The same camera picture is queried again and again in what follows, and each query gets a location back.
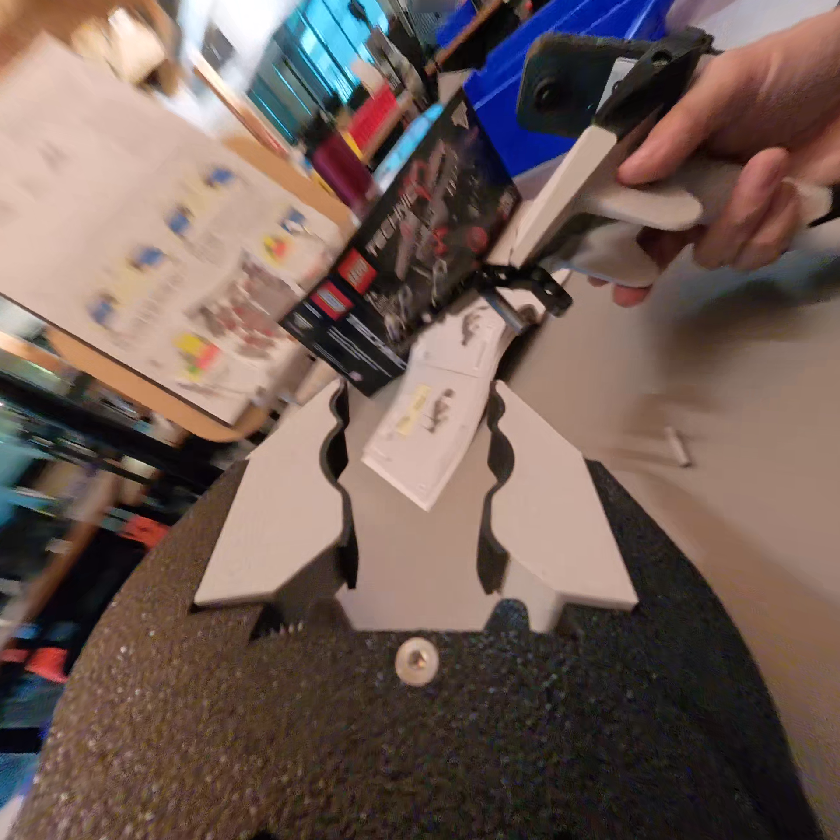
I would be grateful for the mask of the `white instruction booklet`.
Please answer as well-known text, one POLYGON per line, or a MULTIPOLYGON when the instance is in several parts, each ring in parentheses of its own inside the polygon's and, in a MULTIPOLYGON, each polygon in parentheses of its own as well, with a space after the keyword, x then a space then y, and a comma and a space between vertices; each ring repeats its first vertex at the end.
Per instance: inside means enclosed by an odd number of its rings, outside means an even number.
POLYGON ((482 298, 425 331, 362 463, 431 511, 476 433, 512 339, 503 318, 482 298))

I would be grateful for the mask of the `person's right hand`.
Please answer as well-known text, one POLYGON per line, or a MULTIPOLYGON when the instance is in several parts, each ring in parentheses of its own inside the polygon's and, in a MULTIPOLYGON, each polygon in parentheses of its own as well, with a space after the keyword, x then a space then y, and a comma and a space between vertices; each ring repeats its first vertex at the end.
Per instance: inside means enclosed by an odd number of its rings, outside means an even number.
POLYGON ((838 8, 713 57, 616 177, 626 186, 657 182, 698 150, 741 163, 740 177, 710 225, 645 229, 637 242, 659 272, 689 246, 702 269, 772 264, 801 222, 789 179, 838 183, 838 126, 838 8))

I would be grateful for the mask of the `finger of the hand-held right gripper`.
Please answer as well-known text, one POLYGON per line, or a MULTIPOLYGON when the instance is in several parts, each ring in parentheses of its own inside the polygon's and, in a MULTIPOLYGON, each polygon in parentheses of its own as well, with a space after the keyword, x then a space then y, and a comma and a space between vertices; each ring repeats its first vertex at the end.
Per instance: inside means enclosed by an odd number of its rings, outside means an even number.
POLYGON ((587 128, 529 205, 512 241, 511 267, 533 262, 572 214, 579 195, 617 144, 616 135, 601 127, 587 128))
POLYGON ((567 238, 554 256, 566 268, 629 288, 649 288, 658 264, 637 241, 641 226, 599 226, 567 238))

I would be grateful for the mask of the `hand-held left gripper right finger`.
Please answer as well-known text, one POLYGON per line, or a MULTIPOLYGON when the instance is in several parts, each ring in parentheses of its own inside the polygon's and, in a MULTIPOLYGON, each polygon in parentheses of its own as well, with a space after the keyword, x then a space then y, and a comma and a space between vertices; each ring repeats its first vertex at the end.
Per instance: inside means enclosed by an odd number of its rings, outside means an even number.
POLYGON ((521 603, 537 634, 568 605, 631 612, 638 595, 581 452, 504 382, 490 387, 476 567, 485 593, 521 603))

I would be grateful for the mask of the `black toy brick box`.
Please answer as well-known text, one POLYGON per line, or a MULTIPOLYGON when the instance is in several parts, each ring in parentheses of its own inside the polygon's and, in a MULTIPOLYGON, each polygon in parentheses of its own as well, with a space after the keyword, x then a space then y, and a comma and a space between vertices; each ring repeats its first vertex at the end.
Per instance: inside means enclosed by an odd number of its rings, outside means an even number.
POLYGON ((280 326, 372 396, 404 374, 418 334, 467 292, 521 200, 458 91, 280 326))

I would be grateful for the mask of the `black toy brick assembly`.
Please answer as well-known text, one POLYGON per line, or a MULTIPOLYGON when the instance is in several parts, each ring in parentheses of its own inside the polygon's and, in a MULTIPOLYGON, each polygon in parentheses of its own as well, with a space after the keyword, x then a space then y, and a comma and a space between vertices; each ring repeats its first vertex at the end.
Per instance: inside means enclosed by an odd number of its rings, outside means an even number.
POLYGON ((513 268, 483 265, 474 274, 473 287, 516 337, 528 332, 533 322, 526 320, 500 294, 500 290, 519 290, 532 294, 553 318, 562 317, 573 305, 571 295, 540 266, 513 268))

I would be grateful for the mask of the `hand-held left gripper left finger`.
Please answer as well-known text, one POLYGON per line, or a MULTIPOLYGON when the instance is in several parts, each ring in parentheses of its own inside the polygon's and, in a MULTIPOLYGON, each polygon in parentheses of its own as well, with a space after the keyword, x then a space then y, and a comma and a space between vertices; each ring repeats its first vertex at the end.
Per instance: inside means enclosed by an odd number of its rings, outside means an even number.
POLYGON ((247 457, 194 606, 310 607, 356 587, 359 546, 340 483, 349 424, 347 385, 333 381, 247 457))

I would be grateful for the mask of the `dark red container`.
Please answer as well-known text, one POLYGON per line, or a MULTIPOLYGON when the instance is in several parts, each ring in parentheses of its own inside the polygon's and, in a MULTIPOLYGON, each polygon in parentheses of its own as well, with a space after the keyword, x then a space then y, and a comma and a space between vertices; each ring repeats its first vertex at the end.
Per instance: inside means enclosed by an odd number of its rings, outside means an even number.
POLYGON ((336 130, 328 130, 314 143, 310 161, 339 200, 356 215, 377 197, 370 170, 336 130))

